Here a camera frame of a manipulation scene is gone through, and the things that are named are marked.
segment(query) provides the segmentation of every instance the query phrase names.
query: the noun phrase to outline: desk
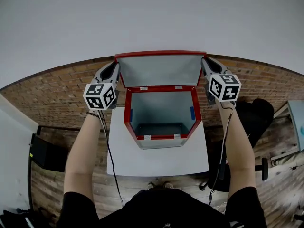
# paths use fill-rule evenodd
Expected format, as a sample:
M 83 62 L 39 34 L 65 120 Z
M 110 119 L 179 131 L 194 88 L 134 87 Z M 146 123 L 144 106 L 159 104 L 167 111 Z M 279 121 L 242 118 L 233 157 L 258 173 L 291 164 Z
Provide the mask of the desk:
M 286 157 L 290 154 L 304 150 L 304 101 L 288 101 L 280 110 L 274 114 L 274 118 L 288 111 L 294 126 L 294 133 L 297 138 L 297 148 L 284 154 L 274 156 L 272 161 Z
M 177 176 L 208 171 L 203 122 L 182 147 L 142 150 L 124 125 L 124 107 L 112 111 L 109 146 L 121 176 Z M 107 173 L 113 175 L 108 153 Z

